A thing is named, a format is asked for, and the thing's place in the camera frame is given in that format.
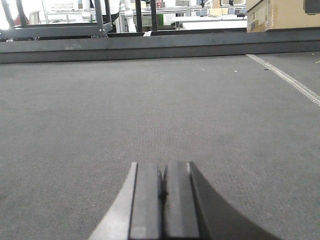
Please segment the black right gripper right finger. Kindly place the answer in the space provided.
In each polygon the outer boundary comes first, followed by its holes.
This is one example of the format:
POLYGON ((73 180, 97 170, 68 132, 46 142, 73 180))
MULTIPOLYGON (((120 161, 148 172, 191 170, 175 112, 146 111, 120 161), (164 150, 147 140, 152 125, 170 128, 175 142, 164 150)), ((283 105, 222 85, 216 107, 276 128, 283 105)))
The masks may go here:
POLYGON ((193 162, 164 171, 166 240, 275 240, 277 237, 232 207, 193 162))

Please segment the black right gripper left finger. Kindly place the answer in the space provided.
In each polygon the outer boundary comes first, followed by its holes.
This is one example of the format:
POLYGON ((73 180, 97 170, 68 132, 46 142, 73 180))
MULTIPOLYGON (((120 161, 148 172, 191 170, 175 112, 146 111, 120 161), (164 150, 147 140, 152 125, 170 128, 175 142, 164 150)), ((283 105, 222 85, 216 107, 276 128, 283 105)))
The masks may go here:
POLYGON ((155 163, 132 162, 114 202, 90 240, 159 240, 161 174, 155 163))

